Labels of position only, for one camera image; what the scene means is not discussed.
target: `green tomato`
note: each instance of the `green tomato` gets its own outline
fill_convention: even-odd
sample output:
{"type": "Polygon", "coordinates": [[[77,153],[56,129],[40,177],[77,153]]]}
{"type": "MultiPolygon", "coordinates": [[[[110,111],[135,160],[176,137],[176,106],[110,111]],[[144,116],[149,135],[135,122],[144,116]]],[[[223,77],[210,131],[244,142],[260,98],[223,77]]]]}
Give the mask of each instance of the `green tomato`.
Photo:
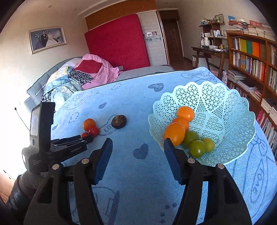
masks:
{"type": "Polygon", "coordinates": [[[214,150],[214,141],[211,138],[208,137],[204,137],[202,139],[202,141],[205,143],[206,145],[206,152],[210,153],[214,150]]]}
{"type": "Polygon", "coordinates": [[[185,138],[182,142],[182,145],[189,149],[192,142],[195,140],[200,140],[199,134],[195,131],[186,131],[185,138]]]}
{"type": "Polygon", "coordinates": [[[196,140],[191,143],[189,153],[193,158],[200,158],[206,151],[205,143],[201,140],[196,140]]]}

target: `cable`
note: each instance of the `cable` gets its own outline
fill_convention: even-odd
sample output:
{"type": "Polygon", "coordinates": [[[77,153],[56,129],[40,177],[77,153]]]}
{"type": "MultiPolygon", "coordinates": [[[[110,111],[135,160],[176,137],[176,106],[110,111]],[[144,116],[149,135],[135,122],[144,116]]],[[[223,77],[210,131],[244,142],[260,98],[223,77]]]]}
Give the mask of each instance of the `cable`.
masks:
{"type": "MultiPolygon", "coordinates": [[[[18,114],[16,108],[14,108],[14,110],[16,111],[16,113],[18,114]]],[[[20,115],[18,114],[19,118],[21,119],[20,115]]],[[[21,121],[23,122],[23,120],[21,119],[21,121]]],[[[23,122],[24,123],[24,122],[23,122]]],[[[26,124],[24,123],[25,127],[30,131],[30,129],[26,126],[26,124]]]]}

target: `table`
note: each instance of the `table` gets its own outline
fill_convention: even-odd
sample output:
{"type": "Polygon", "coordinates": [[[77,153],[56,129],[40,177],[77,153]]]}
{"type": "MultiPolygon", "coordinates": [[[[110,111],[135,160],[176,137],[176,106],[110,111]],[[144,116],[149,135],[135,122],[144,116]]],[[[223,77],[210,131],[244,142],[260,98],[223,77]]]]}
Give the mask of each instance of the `table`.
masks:
{"type": "Polygon", "coordinates": [[[208,69],[210,70],[210,64],[208,61],[208,55],[214,55],[215,57],[220,58],[220,65],[219,65],[219,71],[218,71],[218,79],[222,80],[222,71],[223,71],[223,65],[224,65],[224,61],[226,58],[228,58],[228,52],[218,52],[215,50],[211,50],[209,48],[202,48],[202,47],[192,47],[192,49],[194,51],[196,51],[196,65],[198,65],[199,63],[199,56],[200,56],[200,52],[204,53],[204,56],[206,58],[206,62],[207,62],[207,66],[208,69]]]}
{"type": "MultiPolygon", "coordinates": [[[[208,69],[174,71],[119,81],[75,92],[55,113],[51,138],[83,133],[82,123],[93,118],[100,135],[88,144],[88,150],[63,162],[74,165],[102,147],[107,137],[113,140],[113,152],[103,180],[93,193],[103,222],[110,225],[172,224],[182,199],[184,186],[174,180],[164,152],[149,133],[148,115],[153,103],[177,85],[194,81],[221,82],[208,69]],[[119,130],[111,127],[115,115],[127,117],[119,130]]],[[[263,214],[276,193],[277,167],[272,151],[258,123],[256,135],[246,153],[226,168],[238,185],[252,222],[263,214]]],[[[70,183],[70,208],[74,222],[78,214],[70,183]]],[[[205,215],[207,182],[203,183],[198,223],[205,215]]]]}

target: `dark purple fruit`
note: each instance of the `dark purple fruit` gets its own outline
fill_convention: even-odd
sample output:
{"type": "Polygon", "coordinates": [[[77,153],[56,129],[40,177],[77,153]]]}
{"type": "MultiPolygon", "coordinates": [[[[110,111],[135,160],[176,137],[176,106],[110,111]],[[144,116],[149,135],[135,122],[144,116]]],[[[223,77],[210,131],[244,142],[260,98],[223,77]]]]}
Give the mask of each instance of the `dark purple fruit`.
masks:
{"type": "Polygon", "coordinates": [[[125,127],[127,123],[127,118],[124,115],[118,115],[116,117],[113,118],[112,120],[112,127],[115,129],[120,129],[125,127]]]}

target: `desk leg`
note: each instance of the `desk leg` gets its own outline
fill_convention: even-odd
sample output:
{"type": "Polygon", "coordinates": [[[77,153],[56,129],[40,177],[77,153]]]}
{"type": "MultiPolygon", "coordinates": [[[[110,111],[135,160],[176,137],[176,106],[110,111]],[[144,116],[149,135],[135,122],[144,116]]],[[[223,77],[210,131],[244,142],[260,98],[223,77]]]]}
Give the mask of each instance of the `desk leg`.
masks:
{"type": "Polygon", "coordinates": [[[196,64],[195,64],[195,68],[199,67],[199,56],[200,56],[200,52],[197,51],[196,52],[196,64]]]}
{"type": "Polygon", "coordinates": [[[206,59],[206,62],[207,62],[207,66],[208,66],[208,70],[210,71],[210,64],[209,64],[209,59],[208,59],[208,56],[206,53],[204,53],[204,56],[205,56],[205,59],[206,59]]]}
{"type": "Polygon", "coordinates": [[[223,76],[223,65],[224,65],[224,61],[225,61],[225,54],[221,54],[221,59],[220,59],[220,66],[219,66],[219,71],[218,71],[218,76],[217,78],[222,80],[222,76],[223,76]]]}

